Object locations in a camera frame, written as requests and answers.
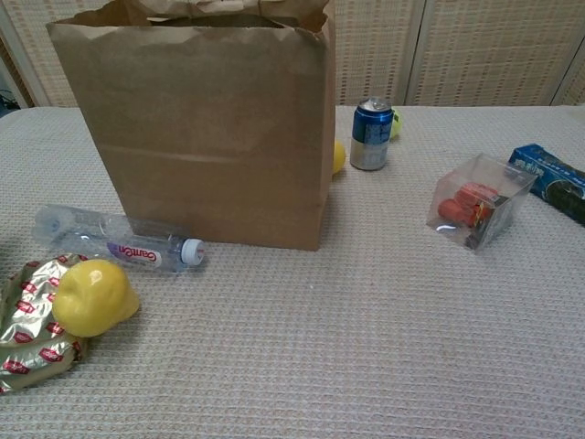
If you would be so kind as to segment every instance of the table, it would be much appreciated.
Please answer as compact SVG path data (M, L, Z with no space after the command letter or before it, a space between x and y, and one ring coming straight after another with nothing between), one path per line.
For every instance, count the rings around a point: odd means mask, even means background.
M585 229L530 195L474 255L425 221L480 152L538 142L585 169L585 110L400 111L388 166L333 181L319 252L213 244L202 270L131 270L139 315L1 397L2 436L584 437ZM122 212L77 109L0 119L0 148L0 275L48 255L41 204Z

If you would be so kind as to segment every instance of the plastic water bottle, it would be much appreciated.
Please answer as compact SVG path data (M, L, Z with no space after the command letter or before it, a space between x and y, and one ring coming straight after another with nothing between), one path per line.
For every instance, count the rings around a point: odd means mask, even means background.
M67 206L47 205L35 217L33 237L53 251L180 272L199 265L204 242L177 228Z

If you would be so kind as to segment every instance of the clear plastic box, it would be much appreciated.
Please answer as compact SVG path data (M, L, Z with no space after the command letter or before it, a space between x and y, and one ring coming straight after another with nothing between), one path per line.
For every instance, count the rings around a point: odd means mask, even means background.
M479 251L512 222L536 178L480 154L439 180L427 224Z

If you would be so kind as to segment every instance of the gold foil wrapper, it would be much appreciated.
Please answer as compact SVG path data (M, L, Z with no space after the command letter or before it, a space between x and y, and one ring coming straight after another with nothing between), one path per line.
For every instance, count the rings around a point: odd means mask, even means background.
M83 256L32 261L0 292L0 393L60 374L79 361L87 339L63 330L51 313L63 274Z

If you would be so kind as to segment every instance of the brown paper bag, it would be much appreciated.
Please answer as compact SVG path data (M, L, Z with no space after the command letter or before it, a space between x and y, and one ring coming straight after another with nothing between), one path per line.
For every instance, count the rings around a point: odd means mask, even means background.
M114 0L48 25L130 217L315 250L335 135L327 0Z

